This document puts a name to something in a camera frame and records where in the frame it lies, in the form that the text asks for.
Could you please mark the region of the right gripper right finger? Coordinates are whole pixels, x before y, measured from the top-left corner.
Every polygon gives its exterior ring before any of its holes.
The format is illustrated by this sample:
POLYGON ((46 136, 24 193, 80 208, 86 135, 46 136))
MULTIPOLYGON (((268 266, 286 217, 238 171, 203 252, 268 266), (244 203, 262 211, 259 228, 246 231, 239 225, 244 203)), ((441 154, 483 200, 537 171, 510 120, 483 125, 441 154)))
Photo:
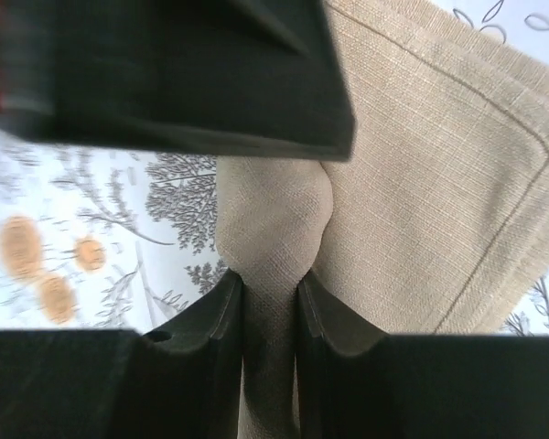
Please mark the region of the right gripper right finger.
POLYGON ((391 335, 312 275, 296 293, 303 437, 549 439, 549 337, 391 335))

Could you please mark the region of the beige cloth napkin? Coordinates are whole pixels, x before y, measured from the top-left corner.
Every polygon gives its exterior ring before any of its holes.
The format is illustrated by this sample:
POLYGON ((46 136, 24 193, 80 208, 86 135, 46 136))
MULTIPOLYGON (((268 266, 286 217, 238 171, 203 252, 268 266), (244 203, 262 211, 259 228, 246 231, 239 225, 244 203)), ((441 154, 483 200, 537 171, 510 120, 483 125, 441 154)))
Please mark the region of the beige cloth napkin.
POLYGON ((295 438, 309 270, 380 328, 497 330, 549 267, 549 66, 429 1, 329 1, 352 158, 222 157, 216 246, 246 285, 241 438, 295 438))

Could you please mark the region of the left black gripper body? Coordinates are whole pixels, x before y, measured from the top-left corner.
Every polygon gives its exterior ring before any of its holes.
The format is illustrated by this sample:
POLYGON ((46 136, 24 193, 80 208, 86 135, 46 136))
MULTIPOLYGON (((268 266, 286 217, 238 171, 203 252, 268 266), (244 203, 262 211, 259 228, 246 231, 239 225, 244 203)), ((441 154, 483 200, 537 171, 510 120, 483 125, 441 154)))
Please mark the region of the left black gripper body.
POLYGON ((0 1, 0 129, 343 162, 355 118, 320 1, 0 1))

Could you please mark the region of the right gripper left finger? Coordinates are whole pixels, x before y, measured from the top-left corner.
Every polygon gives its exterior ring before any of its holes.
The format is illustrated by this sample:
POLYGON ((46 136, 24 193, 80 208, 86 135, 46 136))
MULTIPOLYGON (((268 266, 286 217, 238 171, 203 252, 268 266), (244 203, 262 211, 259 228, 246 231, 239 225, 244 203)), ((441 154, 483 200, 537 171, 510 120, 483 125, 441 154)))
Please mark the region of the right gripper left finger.
POLYGON ((0 330, 0 438, 233 438, 242 367, 242 281, 164 325, 0 330))

